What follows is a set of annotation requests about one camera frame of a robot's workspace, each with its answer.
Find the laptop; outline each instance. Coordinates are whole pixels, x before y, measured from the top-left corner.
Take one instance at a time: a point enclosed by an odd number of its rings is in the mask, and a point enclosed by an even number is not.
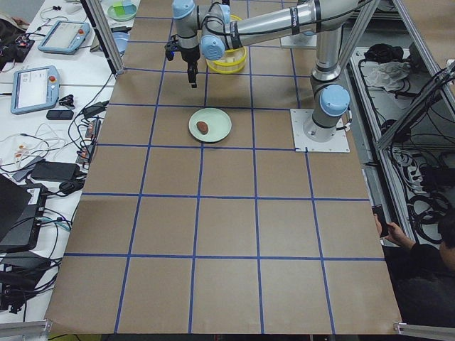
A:
[[[36,246],[46,196],[39,183],[17,185],[0,175],[0,252],[28,251]]]

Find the yellow basket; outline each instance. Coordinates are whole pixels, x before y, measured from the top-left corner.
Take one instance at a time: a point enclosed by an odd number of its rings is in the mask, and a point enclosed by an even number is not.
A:
[[[238,16],[231,14],[232,20],[242,20]],[[227,50],[219,60],[205,60],[207,66],[217,73],[228,75],[241,71],[247,60],[247,48],[245,46],[234,50]]]

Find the white metal plate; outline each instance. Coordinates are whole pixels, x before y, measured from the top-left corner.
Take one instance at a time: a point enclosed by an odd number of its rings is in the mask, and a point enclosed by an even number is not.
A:
[[[280,38],[282,48],[303,48],[307,50],[315,50],[317,35],[305,36],[303,33],[295,36],[287,36]]]
[[[344,130],[337,130],[333,138],[327,142],[316,142],[306,136],[304,122],[312,114],[312,109],[291,109],[292,133],[296,151],[349,153],[348,139]],[[341,119],[336,126],[343,126]]]

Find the brown object on plate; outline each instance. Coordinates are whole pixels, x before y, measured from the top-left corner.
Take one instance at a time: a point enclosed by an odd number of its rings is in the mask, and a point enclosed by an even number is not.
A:
[[[204,121],[196,123],[196,127],[202,135],[206,135],[208,133],[208,125]]]

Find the green plate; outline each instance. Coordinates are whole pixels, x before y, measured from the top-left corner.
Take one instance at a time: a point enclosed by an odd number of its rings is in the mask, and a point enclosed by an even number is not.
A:
[[[113,18],[114,20],[116,21],[128,21],[129,19],[133,19],[135,16],[136,16],[136,12],[137,12],[137,7],[136,5],[132,5],[134,7],[134,13],[133,14],[124,14],[122,16],[118,16],[116,13],[115,13],[115,10],[114,10],[114,7],[113,6],[110,6],[108,9],[107,9],[107,15],[111,18]]]
[[[204,121],[208,125],[208,133],[203,135],[196,124]],[[230,132],[232,123],[228,114],[216,108],[198,110],[191,116],[188,123],[191,134],[202,142],[218,142],[223,140]]]

